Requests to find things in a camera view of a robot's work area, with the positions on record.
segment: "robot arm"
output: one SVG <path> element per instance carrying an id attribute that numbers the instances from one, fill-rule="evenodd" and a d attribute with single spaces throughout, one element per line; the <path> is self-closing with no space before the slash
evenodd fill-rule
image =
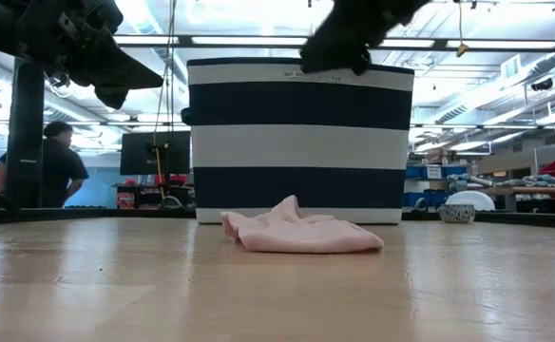
<path id="1" fill-rule="evenodd" d="M 350 68 L 356 75 L 371 64 L 369 48 L 388 31 L 407 25 L 430 0 L 335 0 L 333 10 L 300 52 L 303 72 Z"/>
<path id="2" fill-rule="evenodd" d="M 93 85 L 105 105 L 118 109 L 129 90 L 163 83 L 115 43 L 123 20 L 114 0 L 0 0 L 0 51 Z"/>

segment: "wooden surface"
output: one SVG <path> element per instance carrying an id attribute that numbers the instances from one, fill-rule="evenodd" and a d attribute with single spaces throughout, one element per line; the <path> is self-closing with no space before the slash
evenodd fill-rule
<path id="1" fill-rule="evenodd" d="M 555 341 L 555 229 L 369 230 L 382 253 L 293 256 L 193 220 L 0 225 L 0 341 Z"/>

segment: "pink towel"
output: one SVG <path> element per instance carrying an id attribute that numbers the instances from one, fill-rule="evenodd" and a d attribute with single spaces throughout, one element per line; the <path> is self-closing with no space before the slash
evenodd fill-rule
<path id="1" fill-rule="evenodd" d="M 323 215 L 305 217 L 294 196 L 255 218 L 220 214 L 225 234 L 254 252 L 328 254 L 383 247 L 383 240 L 350 222 Z"/>

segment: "striped storage bin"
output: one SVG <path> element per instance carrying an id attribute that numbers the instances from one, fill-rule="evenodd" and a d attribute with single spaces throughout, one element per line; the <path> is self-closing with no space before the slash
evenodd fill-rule
<path id="1" fill-rule="evenodd" d="M 253 216 L 296 195 L 306 214 L 402 216 L 413 71 L 314 75 L 298 59 L 188 63 L 197 217 Z"/>

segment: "black shirt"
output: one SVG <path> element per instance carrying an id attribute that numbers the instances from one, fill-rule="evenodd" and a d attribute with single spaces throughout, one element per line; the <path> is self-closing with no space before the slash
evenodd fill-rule
<path id="1" fill-rule="evenodd" d="M 0 158 L 5 163 L 7 154 Z M 43 140 L 43 207 L 62 208 L 67 201 L 68 183 L 89 178 L 79 155 L 55 139 Z"/>

